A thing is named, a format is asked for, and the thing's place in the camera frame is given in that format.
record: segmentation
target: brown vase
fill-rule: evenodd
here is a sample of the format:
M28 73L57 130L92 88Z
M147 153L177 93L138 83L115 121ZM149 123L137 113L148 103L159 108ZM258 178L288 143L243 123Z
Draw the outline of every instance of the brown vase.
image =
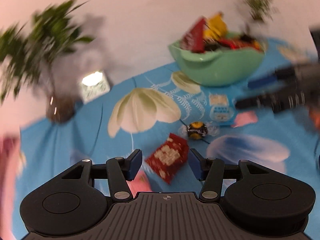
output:
M57 97L51 95L48 97L46 117L55 123L64 123L69 121L75 115L75 100L71 97Z

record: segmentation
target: metal screw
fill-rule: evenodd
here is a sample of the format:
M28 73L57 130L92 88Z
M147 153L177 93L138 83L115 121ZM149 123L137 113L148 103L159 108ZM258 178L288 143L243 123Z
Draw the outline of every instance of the metal screw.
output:
M218 194L215 191L205 191L202 193L202 196L204 198L212 199L212 198L216 198Z
M126 199L130 196L130 194L126 191L119 191L115 193L115 198L117 199Z

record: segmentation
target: clear candy wrapper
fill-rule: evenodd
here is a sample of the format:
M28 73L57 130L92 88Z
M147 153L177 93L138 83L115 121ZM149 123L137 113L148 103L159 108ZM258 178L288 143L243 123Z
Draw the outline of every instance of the clear candy wrapper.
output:
M189 125L182 125L178 133L184 139L199 140L207 135L216 136L219 131L219 125L215 122L193 122Z

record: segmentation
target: white wall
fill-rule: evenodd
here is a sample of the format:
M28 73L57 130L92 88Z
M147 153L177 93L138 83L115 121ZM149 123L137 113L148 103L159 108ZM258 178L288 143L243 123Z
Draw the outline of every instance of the white wall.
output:
M36 9L65 0L0 0L0 26L24 23ZM106 69L113 83L172 62L167 45L178 39L201 15L225 13L229 28L238 30L245 17L238 0L90 0L76 18L98 39L58 63L56 78L62 91L76 93L76 79L90 70ZM274 0L280 11L269 24L269 34L315 52L308 27L320 24L320 0ZM23 91L0 108L0 133L18 130L45 112L42 98Z

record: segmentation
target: red snack package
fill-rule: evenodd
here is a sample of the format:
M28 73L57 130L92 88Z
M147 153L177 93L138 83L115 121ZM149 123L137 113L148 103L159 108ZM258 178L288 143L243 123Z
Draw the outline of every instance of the red snack package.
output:
M180 41L180 48L194 53L204 53L203 31L205 18L200 18Z
M188 160L187 140L170 133L169 138L146 160L146 163L166 183L170 184L173 176Z

